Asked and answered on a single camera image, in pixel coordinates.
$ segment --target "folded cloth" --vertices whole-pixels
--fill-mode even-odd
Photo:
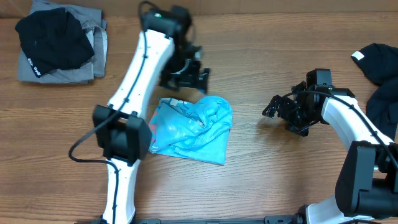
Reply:
[[[18,79],[23,82],[37,83],[88,83],[94,77],[105,76],[106,53],[108,51],[108,38],[105,32],[106,21],[102,19],[102,10],[68,4],[56,4],[46,0],[33,0],[30,13],[35,11],[51,10],[64,7],[67,12],[80,21],[86,36],[94,49],[94,57],[89,59],[79,69],[52,70],[46,75],[37,78],[25,53],[21,51],[18,60]]]
[[[383,134],[394,140],[398,123],[398,48],[370,44],[351,58],[366,78],[381,85],[366,105],[366,116]]]
[[[77,69],[94,56],[79,20],[65,8],[37,11],[15,26],[22,51],[37,77],[54,69]]]
[[[218,96],[195,104],[162,98],[149,127],[150,152],[224,165],[232,109]]]

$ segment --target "crumpled blue cloth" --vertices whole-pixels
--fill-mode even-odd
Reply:
[[[150,152],[224,165],[232,109],[219,96],[195,104],[161,98],[149,127]]]

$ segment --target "table surface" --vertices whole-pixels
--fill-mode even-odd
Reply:
[[[90,85],[17,81],[16,19],[0,20],[0,223],[73,223],[98,218],[106,203],[107,171],[68,158],[93,124],[95,105],[118,88],[136,48],[139,21],[109,17],[106,76]],[[138,218],[261,218],[295,213],[334,194],[346,151],[330,126],[306,138],[261,116],[314,68],[329,68],[333,84],[349,88],[364,110],[377,89],[350,55],[373,42],[398,46],[398,13],[248,14],[195,17],[211,95],[233,109],[225,166],[149,154],[139,168]],[[196,102],[196,90],[157,87],[151,98]],[[75,154],[101,157],[95,137]]]

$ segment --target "black cloth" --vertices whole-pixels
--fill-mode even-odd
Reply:
[[[366,116],[383,134],[395,139],[398,123],[398,48],[371,44],[359,50],[364,57],[351,57],[365,76],[381,85],[366,105]]]
[[[94,56],[80,21],[65,8],[34,12],[15,30],[37,77],[58,68],[78,69]]]

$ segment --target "black fabric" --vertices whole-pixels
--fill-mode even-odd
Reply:
[[[366,116],[383,134],[395,139],[398,123],[398,48],[371,44],[351,58],[373,83],[381,85],[366,105]]]
[[[79,20],[65,8],[34,12],[15,30],[37,77],[58,68],[78,69],[94,56]]]
[[[359,51],[364,58],[351,58],[373,83],[382,85],[398,76],[398,48],[385,44],[371,44]]]

